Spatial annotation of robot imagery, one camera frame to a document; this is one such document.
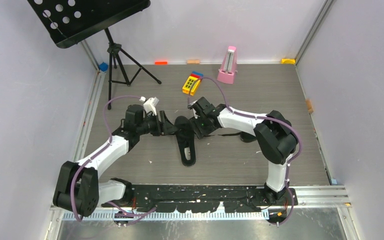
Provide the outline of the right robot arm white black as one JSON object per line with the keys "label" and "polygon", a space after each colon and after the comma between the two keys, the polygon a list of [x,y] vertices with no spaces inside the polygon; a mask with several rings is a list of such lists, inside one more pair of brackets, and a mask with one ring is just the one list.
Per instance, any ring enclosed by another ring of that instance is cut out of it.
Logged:
{"label": "right robot arm white black", "polygon": [[235,129],[256,139],[268,160],[263,194],[271,205],[285,199],[289,186],[288,165],[299,140],[291,123],[280,112],[262,114],[240,111],[226,104],[214,106],[204,97],[189,103],[188,108],[194,112],[190,121],[199,139],[220,128]]}

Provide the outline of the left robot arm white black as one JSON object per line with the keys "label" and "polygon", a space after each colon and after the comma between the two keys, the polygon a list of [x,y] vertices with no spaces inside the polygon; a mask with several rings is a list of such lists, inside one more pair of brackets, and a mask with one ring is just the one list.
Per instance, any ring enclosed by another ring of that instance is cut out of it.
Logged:
{"label": "left robot arm white black", "polygon": [[187,122],[183,116],[170,122],[164,111],[153,114],[139,104],[128,106],[121,125],[110,132],[102,146],[78,162],[67,161],[61,166],[53,204],[71,211],[79,222],[102,204],[129,206],[133,200],[132,184],[120,178],[100,183],[102,173],[132,150],[142,135],[174,135]]}

